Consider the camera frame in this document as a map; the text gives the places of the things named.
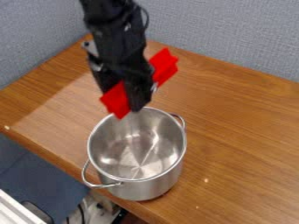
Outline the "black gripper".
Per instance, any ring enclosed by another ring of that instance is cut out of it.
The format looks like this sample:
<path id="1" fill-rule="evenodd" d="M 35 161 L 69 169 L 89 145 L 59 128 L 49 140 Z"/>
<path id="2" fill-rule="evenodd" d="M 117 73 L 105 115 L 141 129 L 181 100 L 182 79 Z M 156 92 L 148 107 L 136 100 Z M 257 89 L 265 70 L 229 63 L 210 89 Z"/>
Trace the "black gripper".
<path id="1" fill-rule="evenodd" d="M 125 73 L 125 96 L 132 112 L 152 100 L 153 69 L 144 56 L 148 15 L 134 0 L 78 0 L 84 24 L 92 34 L 96 53 L 88 65 L 105 93 Z"/>

